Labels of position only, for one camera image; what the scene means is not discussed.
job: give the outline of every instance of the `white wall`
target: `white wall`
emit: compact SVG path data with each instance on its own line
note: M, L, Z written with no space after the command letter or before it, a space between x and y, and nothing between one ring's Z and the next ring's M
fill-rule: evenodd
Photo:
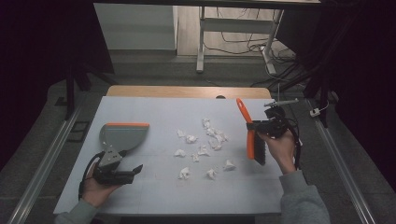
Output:
M94 6L108 49L177 48L177 7L98 3Z

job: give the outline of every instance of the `hand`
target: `hand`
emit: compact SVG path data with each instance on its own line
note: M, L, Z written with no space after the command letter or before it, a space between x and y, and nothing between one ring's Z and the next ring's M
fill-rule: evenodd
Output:
M93 168L95 167L94 163L88 172L87 178L84 181L84 192L82 193L82 199L91 204L94 207L100 207L103 203L106 202L108 196L120 185L101 185L92 177Z
M264 140L270 150L271 155L277 161L283 175L296 171L293 163L294 137L291 131L287 130L281 137L274 139L264 133L257 133Z

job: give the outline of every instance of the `right hand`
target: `right hand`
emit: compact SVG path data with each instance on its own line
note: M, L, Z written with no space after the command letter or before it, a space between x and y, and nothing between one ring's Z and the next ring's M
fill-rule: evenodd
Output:
M291 131L287 130L281 137L276 139L264 133L257 134L267 143L270 153L279 165L283 175L296 171L293 163L295 145Z

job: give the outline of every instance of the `gray sleeve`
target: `gray sleeve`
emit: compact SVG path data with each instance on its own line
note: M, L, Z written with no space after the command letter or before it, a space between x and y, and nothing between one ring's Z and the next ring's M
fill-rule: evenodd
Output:
M329 223L326 205L317 187L308 186L302 171L282 175L280 183L284 194L281 199L282 223Z
M90 223L98 212L98 208L93 207L84 200L79 200L78 204L70 213L61 213L56 218L55 224L82 224Z

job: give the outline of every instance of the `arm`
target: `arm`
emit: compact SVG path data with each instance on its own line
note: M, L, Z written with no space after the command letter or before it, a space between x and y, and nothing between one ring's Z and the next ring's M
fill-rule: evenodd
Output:
M284 194L280 205L282 223L330 223L326 205L315 186L308 186L303 172L293 164L294 139L290 131L273 139L258 133L268 145L271 155L278 163L283 175L279 178Z
M84 181L84 192L82 199L70 211L70 213L61 213L55 218L56 224L74 224L74 223L90 223L99 207L104 204L110 194L120 186L104 186L100 185L94 178L93 166L88 172Z

